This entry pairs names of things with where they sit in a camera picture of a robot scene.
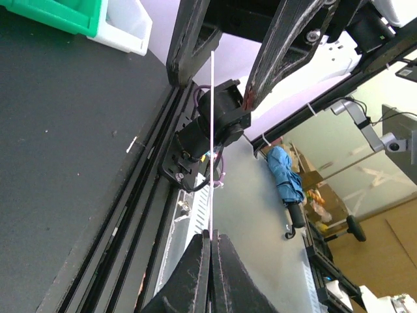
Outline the red card edge-on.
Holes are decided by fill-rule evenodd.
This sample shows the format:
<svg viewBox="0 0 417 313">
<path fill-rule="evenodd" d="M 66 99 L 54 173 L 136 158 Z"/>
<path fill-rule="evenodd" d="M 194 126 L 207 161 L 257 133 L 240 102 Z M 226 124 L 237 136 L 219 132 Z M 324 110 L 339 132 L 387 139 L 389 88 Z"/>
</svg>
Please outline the red card edge-on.
<svg viewBox="0 0 417 313">
<path fill-rule="evenodd" d="M 210 198 L 208 231 L 210 240 L 213 237 L 213 204 L 214 204 L 214 66 L 215 53 L 210 53 Z"/>
</svg>

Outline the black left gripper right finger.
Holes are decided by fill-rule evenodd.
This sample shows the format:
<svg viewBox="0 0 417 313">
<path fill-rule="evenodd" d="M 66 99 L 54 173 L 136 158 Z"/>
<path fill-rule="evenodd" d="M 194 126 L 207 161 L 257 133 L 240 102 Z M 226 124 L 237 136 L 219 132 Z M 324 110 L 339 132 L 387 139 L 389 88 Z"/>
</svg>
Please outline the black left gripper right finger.
<svg viewBox="0 0 417 313">
<path fill-rule="evenodd" d="M 213 234 L 210 270 L 213 312 L 277 311 L 250 277 L 226 234 Z"/>
</svg>

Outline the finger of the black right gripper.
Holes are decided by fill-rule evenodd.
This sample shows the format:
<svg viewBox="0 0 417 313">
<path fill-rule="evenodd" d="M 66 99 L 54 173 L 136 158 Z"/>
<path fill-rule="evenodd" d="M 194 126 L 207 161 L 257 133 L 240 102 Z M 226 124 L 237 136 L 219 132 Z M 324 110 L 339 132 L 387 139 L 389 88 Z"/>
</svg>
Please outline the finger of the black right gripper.
<svg viewBox="0 0 417 313">
<path fill-rule="evenodd" d="M 186 87 L 207 62 L 222 36 L 212 16 L 215 1 L 181 1 L 166 60 L 169 83 Z"/>
</svg>

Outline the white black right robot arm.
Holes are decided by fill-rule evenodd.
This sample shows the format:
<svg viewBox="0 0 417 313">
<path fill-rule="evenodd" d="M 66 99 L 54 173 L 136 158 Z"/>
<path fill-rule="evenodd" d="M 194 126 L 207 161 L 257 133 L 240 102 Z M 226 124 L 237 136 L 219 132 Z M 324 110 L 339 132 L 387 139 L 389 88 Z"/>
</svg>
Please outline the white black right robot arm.
<svg viewBox="0 0 417 313">
<path fill-rule="evenodd" d="M 162 173 L 195 191 L 195 164 L 213 146 L 227 147 L 251 124 L 251 114 L 281 81 L 304 68 L 322 38 L 347 33 L 361 54 L 355 72 L 372 73 L 416 44 L 415 1 L 181 1 L 167 53 L 173 87 L 188 87 L 224 34 L 260 43 L 243 93 L 238 81 L 210 85 L 197 117 L 177 130 Z"/>
</svg>

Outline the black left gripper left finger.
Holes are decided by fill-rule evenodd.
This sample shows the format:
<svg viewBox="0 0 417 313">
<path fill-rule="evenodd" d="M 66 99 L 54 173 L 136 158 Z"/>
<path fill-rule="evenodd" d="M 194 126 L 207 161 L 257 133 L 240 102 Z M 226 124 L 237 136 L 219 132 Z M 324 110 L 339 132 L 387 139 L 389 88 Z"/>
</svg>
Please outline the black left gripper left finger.
<svg viewBox="0 0 417 313">
<path fill-rule="evenodd" d="M 195 234 L 162 289 L 142 312 L 205 312 L 209 300 L 211 241 Z"/>
</svg>

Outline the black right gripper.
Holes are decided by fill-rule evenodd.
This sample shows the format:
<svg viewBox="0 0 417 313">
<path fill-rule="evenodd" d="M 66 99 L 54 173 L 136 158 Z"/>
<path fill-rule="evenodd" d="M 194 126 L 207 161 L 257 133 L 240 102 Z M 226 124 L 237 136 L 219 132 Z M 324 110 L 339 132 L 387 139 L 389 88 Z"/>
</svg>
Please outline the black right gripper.
<svg viewBox="0 0 417 313">
<path fill-rule="evenodd" d="M 324 34 L 335 43 L 347 32 L 362 55 L 395 37 L 370 1 L 211 1 L 201 35 L 216 29 L 263 41 L 245 88 L 246 111 L 254 111 L 282 79 L 308 64 Z"/>
</svg>

